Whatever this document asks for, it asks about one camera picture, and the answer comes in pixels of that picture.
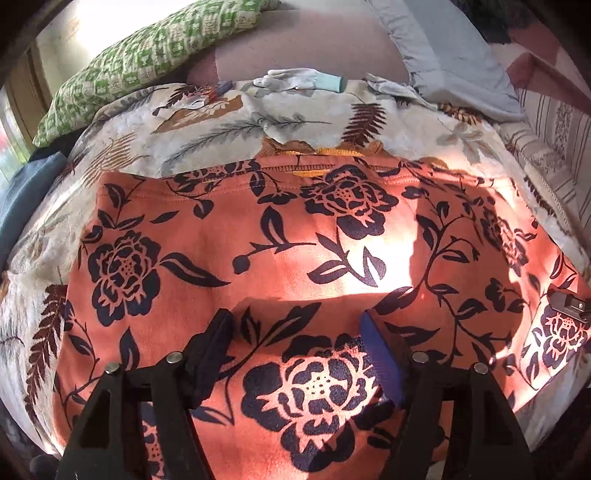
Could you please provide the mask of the folded blue towel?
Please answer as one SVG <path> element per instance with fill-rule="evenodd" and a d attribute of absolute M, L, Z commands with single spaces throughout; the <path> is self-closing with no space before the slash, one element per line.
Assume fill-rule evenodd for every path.
<path fill-rule="evenodd" d="M 24 227 L 64 169 L 66 161 L 61 152 L 56 152 L 27 163 L 1 192 L 1 267 L 5 266 Z"/>

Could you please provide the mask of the orange floral blouse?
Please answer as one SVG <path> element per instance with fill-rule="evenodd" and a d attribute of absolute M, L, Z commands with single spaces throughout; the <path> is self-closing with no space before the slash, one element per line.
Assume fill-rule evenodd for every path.
<path fill-rule="evenodd" d="M 555 312 L 589 287 L 508 177 L 438 159 L 257 157 L 99 181 L 68 282 L 53 420 L 65 444 L 116 362 L 150 366 L 235 318 L 192 419 L 220 479 L 371 479 L 402 419 L 361 341 L 369 312 L 434 360 L 487 364 L 522 410 L 590 329 Z"/>

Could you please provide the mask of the grey crumpled cloth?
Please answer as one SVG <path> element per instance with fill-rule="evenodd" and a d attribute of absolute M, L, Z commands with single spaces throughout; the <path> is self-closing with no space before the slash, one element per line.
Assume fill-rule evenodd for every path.
<path fill-rule="evenodd" d="M 373 74 L 367 73 L 365 81 L 374 91 L 415 103 L 432 111 L 438 110 L 438 105 L 425 100 L 412 86 L 397 83 Z"/>

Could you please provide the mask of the green checkered pillow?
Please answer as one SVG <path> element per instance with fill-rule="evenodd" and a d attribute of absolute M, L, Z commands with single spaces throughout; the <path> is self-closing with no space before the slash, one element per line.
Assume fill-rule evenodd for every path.
<path fill-rule="evenodd" d="M 89 125 L 103 106 L 172 72 L 193 54 L 252 29 L 276 1 L 195 1 L 107 47 L 53 96 L 32 140 L 41 148 Z"/>

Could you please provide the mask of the grey-blue pillow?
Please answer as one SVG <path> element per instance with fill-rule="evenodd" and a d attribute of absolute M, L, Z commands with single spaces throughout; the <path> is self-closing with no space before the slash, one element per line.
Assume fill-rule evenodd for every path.
<path fill-rule="evenodd" d="M 370 1 L 427 101 L 470 108 L 499 123 L 525 118 L 506 70 L 450 1 Z"/>

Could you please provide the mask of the striped beige pillow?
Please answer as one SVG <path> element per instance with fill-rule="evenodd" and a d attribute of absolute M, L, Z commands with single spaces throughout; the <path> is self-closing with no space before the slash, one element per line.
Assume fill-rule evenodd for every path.
<path fill-rule="evenodd" d="M 521 166 L 554 192 L 582 239 L 590 239 L 590 116 L 561 100 L 519 89 L 525 120 L 497 127 Z"/>

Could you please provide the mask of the white glove with teal cuff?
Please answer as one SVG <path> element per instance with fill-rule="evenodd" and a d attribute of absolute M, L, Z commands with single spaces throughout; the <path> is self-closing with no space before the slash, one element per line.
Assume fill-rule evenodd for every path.
<path fill-rule="evenodd" d="M 273 69 L 252 80 L 254 86 L 270 91 L 324 90 L 342 93 L 344 79 L 311 68 Z"/>

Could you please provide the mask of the small pen and wrapper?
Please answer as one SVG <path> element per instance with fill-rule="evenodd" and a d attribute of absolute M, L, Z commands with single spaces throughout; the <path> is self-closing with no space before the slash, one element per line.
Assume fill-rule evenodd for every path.
<path fill-rule="evenodd" d="M 218 100 L 233 86 L 231 81 L 219 82 L 215 85 L 197 87 L 197 90 L 187 95 L 183 104 L 184 108 L 197 110 L 215 100 Z"/>

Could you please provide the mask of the white leaf-print blanket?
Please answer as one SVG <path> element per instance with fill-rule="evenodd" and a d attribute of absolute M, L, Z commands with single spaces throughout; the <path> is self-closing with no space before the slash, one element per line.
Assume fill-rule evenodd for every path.
<path fill-rule="evenodd" d="M 248 84 L 197 109 L 192 87 L 150 87 L 103 107 L 1 267 L 1 399 L 34 445 L 59 454 L 53 420 L 64 306 L 100 179 L 150 179 L 273 155 L 438 159 L 446 169 L 513 180 L 535 219 L 590 286 L 590 259 L 536 172 L 488 123 L 463 123 L 353 82 L 342 93 L 264 93 Z"/>

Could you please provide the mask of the pink brown patchwork quilt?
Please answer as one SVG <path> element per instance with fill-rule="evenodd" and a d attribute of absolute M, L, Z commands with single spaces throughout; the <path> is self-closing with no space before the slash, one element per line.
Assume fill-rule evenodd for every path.
<path fill-rule="evenodd" d="M 525 89 L 590 114 L 590 88 L 556 36 L 539 21 L 510 28 L 509 43 L 489 46 L 515 90 Z"/>

